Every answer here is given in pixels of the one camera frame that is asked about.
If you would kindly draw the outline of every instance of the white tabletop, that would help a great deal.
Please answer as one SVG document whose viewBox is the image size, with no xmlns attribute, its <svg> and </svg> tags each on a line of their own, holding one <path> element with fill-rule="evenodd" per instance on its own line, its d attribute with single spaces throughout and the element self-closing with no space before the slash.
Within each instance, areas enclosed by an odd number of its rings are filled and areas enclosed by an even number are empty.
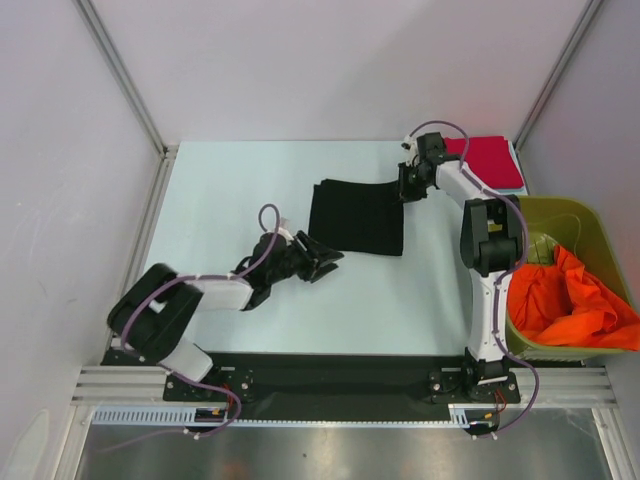
<svg viewBox="0 0 640 480">
<path fill-rule="evenodd" d="M 182 143 L 147 267 L 224 274 L 251 253 L 263 204 L 307 231 L 314 184 L 394 180 L 403 154 L 398 142 Z M 252 312 L 197 313 L 187 335 L 208 351 L 460 355 L 471 317 L 461 222 L 433 191 L 405 205 L 402 257 L 347 252 L 318 283 L 276 284 Z"/>
</svg>

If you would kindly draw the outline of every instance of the plastic basket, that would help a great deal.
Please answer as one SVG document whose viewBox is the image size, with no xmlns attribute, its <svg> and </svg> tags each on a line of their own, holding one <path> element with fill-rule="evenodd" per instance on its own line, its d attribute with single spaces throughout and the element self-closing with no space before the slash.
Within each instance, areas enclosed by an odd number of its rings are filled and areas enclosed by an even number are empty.
<svg viewBox="0 0 640 480">
<path fill-rule="evenodd" d="M 522 196 L 520 208 L 529 227 L 530 263 L 552 263 L 553 247 L 560 244 L 584 262 L 589 272 L 630 303 L 629 291 L 596 212 L 580 202 L 559 197 Z M 540 345 L 522 335 L 508 315 L 507 344 L 515 355 L 531 360 L 579 361 L 626 351 Z"/>
</svg>

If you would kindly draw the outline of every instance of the black cloth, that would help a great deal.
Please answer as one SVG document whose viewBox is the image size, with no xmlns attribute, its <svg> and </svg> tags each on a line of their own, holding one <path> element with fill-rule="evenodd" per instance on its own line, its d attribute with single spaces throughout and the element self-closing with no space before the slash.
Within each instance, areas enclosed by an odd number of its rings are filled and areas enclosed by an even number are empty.
<svg viewBox="0 0 640 480">
<path fill-rule="evenodd" d="M 401 256 L 404 205 L 397 182 L 323 180 L 313 189 L 309 236 L 335 250 Z"/>
</svg>

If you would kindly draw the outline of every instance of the red cloth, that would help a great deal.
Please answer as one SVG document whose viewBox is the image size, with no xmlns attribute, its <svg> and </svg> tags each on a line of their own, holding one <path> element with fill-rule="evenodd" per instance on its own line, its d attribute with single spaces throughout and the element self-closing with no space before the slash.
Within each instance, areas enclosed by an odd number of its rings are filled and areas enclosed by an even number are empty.
<svg viewBox="0 0 640 480">
<path fill-rule="evenodd" d="M 449 153 L 461 154 L 464 149 L 464 138 L 445 138 L 444 142 Z M 516 190 L 524 186 L 504 137 L 471 137 L 466 161 L 471 171 L 491 188 Z"/>
</svg>

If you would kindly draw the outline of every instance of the orange cloth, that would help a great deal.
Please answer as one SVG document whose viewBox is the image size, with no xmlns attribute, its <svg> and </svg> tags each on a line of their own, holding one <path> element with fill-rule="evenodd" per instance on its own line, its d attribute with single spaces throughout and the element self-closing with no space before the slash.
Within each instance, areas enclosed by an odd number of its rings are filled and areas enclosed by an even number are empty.
<svg viewBox="0 0 640 480">
<path fill-rule="evenodd" d="M 555 265 L 514 273 L 507 309 L 516 328 L 541 345 L 640 349 L 640 317 L 561 246 Z"/>
</svg>

